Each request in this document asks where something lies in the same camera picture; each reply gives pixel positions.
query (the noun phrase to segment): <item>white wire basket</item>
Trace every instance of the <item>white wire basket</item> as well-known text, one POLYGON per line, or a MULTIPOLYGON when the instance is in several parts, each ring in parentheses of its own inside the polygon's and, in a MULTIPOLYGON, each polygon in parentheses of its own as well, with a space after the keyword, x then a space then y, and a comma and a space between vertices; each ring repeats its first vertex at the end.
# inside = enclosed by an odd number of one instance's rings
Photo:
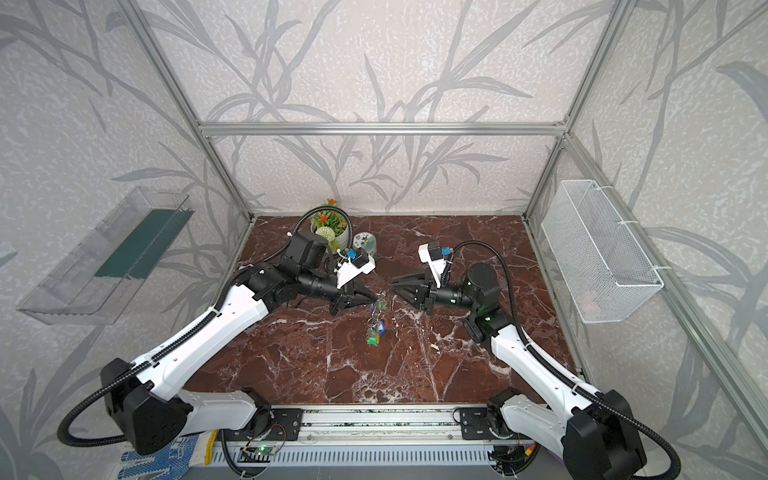
POLYGON ((563 180, 541 228, 584 323, 620 322, 664 287, 593 180, 563 180))

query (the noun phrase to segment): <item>yellow cable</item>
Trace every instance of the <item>yellow cable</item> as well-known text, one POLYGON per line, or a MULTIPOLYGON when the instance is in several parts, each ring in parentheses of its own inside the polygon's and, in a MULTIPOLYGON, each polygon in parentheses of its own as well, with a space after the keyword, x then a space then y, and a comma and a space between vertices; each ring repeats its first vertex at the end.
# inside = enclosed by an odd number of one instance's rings
POLYGON ((210 465, 214 459, 214 443, 216 442, 216 434, 218 430, 213 430, 208 439, 208 446, 205 448, 205 465, 210 465))

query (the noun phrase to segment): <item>blue and white glove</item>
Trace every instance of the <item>blue and white glove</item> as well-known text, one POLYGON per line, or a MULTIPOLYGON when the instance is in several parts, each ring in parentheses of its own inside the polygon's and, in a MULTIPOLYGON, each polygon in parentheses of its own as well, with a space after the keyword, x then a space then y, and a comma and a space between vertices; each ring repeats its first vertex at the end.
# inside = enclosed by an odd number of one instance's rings
POLYGON ((190 467, 198 435, 180 437, 151 455, 125 452, 120 463, 119 480, 142 477, 143 480, 179 480, 190 467))

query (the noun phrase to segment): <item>cable clip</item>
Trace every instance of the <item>cable clip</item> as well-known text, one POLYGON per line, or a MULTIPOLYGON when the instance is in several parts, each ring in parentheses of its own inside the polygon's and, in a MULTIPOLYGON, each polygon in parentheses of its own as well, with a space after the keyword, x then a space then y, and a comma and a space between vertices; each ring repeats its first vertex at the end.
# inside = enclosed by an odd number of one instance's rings
POLYGON ((147 362, 150 365, 152 365, 152 368, 154 368, 154 367, 160 365, 160 360, 155 360, 155 359, 152 358, 156 354, 157 354, 157 352, 149 352, 149 353, 145 353, 140 358, 142 358, 145 362, 147 362))

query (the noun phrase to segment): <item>transparent acrylic box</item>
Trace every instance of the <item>transparent acrylic box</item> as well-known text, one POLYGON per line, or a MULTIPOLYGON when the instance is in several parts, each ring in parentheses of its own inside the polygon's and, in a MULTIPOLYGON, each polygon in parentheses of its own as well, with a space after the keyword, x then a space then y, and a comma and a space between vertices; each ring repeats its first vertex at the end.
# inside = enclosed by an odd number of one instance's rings
MULTIPOLYGON (((152 210, 180 212, 188 197, 136 187, 22 300, 18 309, 47 324, 111 325, 145 279, 132 278, 130 269, 122 277, 95 276, 96 272, 152 210)), ((174 214, 169 218, 168 224, 186 223, 188 216, 182 219, 174 214)))

